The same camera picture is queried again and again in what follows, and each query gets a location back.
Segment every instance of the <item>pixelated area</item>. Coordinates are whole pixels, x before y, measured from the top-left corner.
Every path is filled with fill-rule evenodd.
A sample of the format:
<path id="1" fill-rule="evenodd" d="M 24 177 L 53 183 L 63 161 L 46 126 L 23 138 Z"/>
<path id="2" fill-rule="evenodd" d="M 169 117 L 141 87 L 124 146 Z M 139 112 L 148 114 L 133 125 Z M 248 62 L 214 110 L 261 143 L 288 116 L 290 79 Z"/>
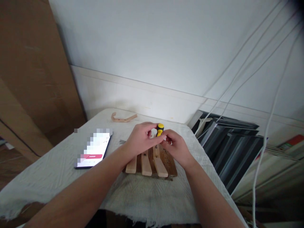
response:
<path id="1" fill-rule="evenodd" d="M 79 130 L 74 129 L 74 133 L 79 133 Z M 74 166 L 92 167 L 102 161 L 112 134 L 113 130 L 110 128 L 96 129 L 91 133 L 85 148 L 77 155 Z"/>

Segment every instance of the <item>screwdriver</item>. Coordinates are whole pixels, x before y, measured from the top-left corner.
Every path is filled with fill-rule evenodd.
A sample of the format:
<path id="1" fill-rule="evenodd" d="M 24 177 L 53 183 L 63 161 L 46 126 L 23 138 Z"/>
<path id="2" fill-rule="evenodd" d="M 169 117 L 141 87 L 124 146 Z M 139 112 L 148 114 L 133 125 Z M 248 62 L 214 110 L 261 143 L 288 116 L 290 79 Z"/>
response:
<path id="1" fill-rule="evenodd" d="M 162 123 L 159 123 L 157 125 L 157 128 L 156 128 L 157 129 L 157 135 L 156 135 L 156 137 L 160 136 L 162 134 L 162 132 L 164 131 L 164 128 L 165 128 L 165 126 Z"/>

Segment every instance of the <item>hand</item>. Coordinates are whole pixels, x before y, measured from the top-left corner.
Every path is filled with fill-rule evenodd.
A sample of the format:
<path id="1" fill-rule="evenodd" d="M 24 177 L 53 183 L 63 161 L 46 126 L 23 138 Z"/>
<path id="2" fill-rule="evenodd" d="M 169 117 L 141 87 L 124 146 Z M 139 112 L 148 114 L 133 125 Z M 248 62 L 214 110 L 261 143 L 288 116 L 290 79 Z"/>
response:
<path id="1" fill-rule="evenodd" d="M 161 135 L 167 136 L 166 141 L 161 142 L 163 148 L 165 148 L 184 169 L 195 161 L 182 136 L 171 129 L 164 130 Z"/>
<path id="2" fill-rule="evenodd" d="M 161 135 L 155 138 L 151 137 L 151 130 L 157 128 L 158 123 L 144 122 L 135 125 L 131 135 L 128 140 L 124 143 L 124 146 L 132 153 L 134 156 L 145 152 L 149 148 L 159 144 L 166 137 Z"/>

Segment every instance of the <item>white tablecloth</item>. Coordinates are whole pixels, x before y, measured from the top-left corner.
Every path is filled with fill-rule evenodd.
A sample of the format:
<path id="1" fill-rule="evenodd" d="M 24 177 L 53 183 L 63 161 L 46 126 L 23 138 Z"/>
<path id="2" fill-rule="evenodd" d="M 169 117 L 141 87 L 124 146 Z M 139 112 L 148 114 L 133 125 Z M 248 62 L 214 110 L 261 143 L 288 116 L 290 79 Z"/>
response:
<path id="1" fill-rule="evenodd" d="M 78 129 L 77 133 L 71 134 L 26 168 L 0 192 L 0 216 L 13 219 L 28 203 L 49 202 L 85 173 L 87 170 L 75 170 L 74 162 L 89 141 L 88 137 L 96 132 L 97 128 L 113 129 L 113 136 L 107 150 L 107 154 L 110 154 L 120 146 L 120 139 L 128 139 L 136 124 L 151 121 L 163 123 L 165 129 L 173 129 L 185 139 L 194 158 L 245 224 L 208 156 L 189 127 L 142 115 L 138 115 L 138 118 L 129 123 L 115 123 L 111 121 L 113 112 L 117 112 L 116 117 L 119 118 L 127 118 L 134 114 L 119 109 L 105 109 Z M 147 222 L 147 226 L 199 223 L 185 171 L 177 162 L 175 163 L 178 177 L 175 177 L 173 181 L 121 173 L 100 208 L 126 215 L 133 221 Z"/>

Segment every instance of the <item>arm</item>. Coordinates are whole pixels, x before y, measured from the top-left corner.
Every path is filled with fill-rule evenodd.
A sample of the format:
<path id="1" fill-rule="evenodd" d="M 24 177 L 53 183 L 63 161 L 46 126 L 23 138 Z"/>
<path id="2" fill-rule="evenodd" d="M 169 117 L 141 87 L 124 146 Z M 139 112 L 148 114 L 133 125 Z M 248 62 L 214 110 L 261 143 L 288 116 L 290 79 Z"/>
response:
<path id="1" fill-rule="evenodd" d="M 55 196 L 24 228 L 85 227 L 126 164 L 164 139 L 150 139 L 151 129 L 156 127 L 150 122 L 137 124 L 124 145 Z"/>
<path id="2" fill-rule="evenodd" d="M 165 130 L 162 146 L 184 168 L 203 227 L 244 227 L 241 220 L 193 158 L 184 139 L 172 130 Z"/>

